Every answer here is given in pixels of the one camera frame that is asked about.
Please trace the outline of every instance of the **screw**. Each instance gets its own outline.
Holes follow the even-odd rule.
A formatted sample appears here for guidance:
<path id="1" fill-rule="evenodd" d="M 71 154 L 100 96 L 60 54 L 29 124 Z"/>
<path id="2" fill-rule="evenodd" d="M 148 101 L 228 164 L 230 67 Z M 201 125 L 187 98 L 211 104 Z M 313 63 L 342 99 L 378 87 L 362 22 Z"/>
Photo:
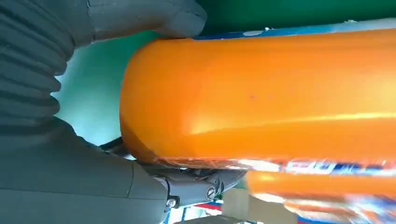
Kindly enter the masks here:
<path id="1" fill-rule="evenodd" d="M 208 201 L 211 201 L 214 199 L 214 197 L 216 196 L 216 191 L 214 188 L 209 188 L 207 193 L 206 193 L 206 198 Z"/>
<path id="2" fill-rule="evenodd" d="M 176 200 L 175 199 L 170 198 L 170 199 L 167 200 L 166 207 L 173 208 L 175 206 L 176 206 Z"/>

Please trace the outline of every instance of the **orange cylinder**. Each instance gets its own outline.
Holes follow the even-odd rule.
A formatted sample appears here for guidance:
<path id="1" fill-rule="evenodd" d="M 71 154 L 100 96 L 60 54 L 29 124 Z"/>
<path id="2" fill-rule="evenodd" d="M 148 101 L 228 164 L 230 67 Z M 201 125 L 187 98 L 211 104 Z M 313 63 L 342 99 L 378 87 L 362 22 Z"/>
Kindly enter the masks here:
<path id="1" fill-rule="evenodd" d="M 396 161 L 396 30 L 159 40 L 131 59 L 123 140 L 141 160 Z"/>

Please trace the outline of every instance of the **gray robot arm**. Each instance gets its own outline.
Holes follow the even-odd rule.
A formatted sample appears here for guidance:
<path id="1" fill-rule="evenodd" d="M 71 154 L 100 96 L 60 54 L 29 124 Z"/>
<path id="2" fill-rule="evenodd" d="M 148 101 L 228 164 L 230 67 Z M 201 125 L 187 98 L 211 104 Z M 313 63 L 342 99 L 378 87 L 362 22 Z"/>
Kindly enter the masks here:
<path id="1" fill-rule="evenodd" d="M 50 96 L 79 46 L 144 29 L 192 36 L 204 23 L 192 0 L 0 1 L 0 223 L 151 224 L 205 202 L 206 191 L 179 193 L 196 176 L 149 174 L 78 137 Z M 199 181 L 217 194 L 212 176 Z"/>

